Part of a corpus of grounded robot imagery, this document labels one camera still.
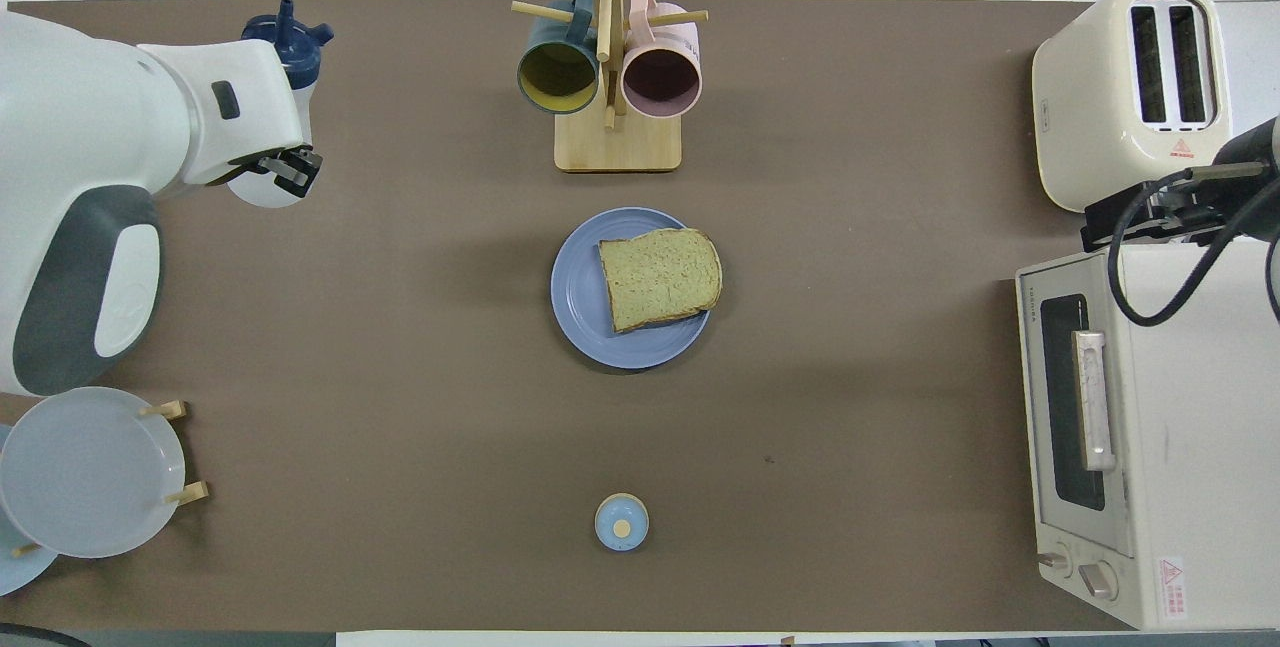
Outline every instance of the small blue lid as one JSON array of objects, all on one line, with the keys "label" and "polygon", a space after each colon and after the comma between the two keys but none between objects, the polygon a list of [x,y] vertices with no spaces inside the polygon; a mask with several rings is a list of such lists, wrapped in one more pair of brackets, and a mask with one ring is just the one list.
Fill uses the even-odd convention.
[{"label": "small blue lid", "polygon": [[649,511],[635,495],[620,492],[595,510],[595,537],[614,552],[635,550],[649,534]]},{"label": "small blue lid", "polygon": [[328,24],[306,24],[293,19],[293,0],[280,0],[278,14],[260,14],[250,19],[241,40],[265,40],[275,45],[280,64],[289,77],[289,88],[308,87],[320,78],[320,47],[333,40]]}]

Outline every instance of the mug rack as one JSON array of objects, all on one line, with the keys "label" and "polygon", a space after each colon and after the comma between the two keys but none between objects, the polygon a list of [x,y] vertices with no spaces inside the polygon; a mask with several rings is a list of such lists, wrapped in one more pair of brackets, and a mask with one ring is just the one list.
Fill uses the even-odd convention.
[{"label": "mug rack", "polygon": [[[622,58],[627,23],[622,0],[593,0],[600,86],[591,102],[556,115],[556,167],[562,172],[671,172],[680,167],[680,118],[654,118],[627,109],[622,96]],[[512,12],[571,22],[572,12],[511,3]],[[707,10],[654,17],[650,26],[705,22]]]}]

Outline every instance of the wooden peg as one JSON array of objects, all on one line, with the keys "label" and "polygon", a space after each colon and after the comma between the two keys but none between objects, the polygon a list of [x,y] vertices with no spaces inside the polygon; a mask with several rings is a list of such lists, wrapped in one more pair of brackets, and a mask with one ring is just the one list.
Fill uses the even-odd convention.
[{"label": "wooden peg", "polygon": [[689,24],[690,22],[708,22],[712,13],[705,9],[695,12],[677,12],[676,14],[659,14],[649,18],[649,27],[663,27],[667,24]]},{"label": "wooden peg", "polygon": [[202,500],[209,496],[209,484],[205,480],[192,482],[187,487],[182,488],[182,492],[174,492],[164,498],[165,504],[178,502],[178,506],[187,505],[187,502],[195,502],[196,500]]},{"label": "wooden peg", "polygon": [[529,4],[521,1],[511,3],[511,12],[517,12],[521,14],[529,14],[532,17],[545,17],[547,19],[554,19],[557,22],[573,22],[573,13],[563,9],[556,9],[553,6],[543,6],[540,4]]},{"label": "wooden peg", "polygon": [[604,91],[604,132],[613,132],[617,119],[627,113],[626,97],[622,96],[622,74],[617,72],[604,73],[607,90]]},{"label": "wooden peg", "polygon": [[138,416],[147,416],[147,415],[160,415],[173,422],[180,416],[187,416],[187,402],[183,402],[182,400],[173,400],[165,402],[164,405],[156,405],[154,407],[142,407],[141,410],[138,410]]},{"label": "wooden peg", "polygon": [[27,555],[35,552],[36,550],[40,550],[40,545],[36,545],[35,542],[28,542],[22,547],[14,547],[13,550],[9,551],[9,555],[12,555],[14,560],[18,560],[20,557],[26,557]]},{"label": "wooden peg", "polygon": [[600,0],[600,9],[595,14],[599,22],[599,32],[595,37],[595,59],[604,64],[609,61],[609,44],[613,38],[613,0]]}]

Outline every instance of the warning label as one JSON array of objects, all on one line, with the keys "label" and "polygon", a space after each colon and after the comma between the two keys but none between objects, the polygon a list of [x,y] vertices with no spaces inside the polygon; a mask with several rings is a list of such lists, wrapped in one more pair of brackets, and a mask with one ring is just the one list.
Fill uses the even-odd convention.
[{"label": "warning label", "polygon": [[1188,158],[1188,159],[1190,159],[1190,158],[1194,158],[1196,154],[1187,145],[1187,140],[1179,140],[1178,143],[1174,145],[1174,150],[1171,152],[1169,152],[1169,156],[1171,156],[1171,158]]},{"label": "warning label", "polygon": [[1160,612],[1166,620],[1187,619],[1187,573],[1181,557],[1165,557],[1156,565],[1160,582]]}]

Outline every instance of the blue plate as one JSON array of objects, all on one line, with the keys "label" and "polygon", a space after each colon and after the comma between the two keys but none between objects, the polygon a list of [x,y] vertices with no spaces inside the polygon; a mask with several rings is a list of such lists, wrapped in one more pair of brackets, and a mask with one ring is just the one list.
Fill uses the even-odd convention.
[{"label": "blue plate", "polygon": [[663,227],[680,228],[684,223],[648,208],[617,208],[584,222],[564,240],[552,268],[552,309],[564,336],[584,355],[609,366],[645,369],[684,352],[703,332],[709,311],[613,332],[599,242],[630,240]]},{"label": "blue plate", "polygon": [[[0,443],[9,437],[9,429],[8,424],[0,424]],[[9,518],[0,512],[0,594],[24,587],[40,577],[58,556],[49,547],[40,547],[19,557],[13,556],[13,550],[27,545],[31,545],[31,539],[19,533]]]}]

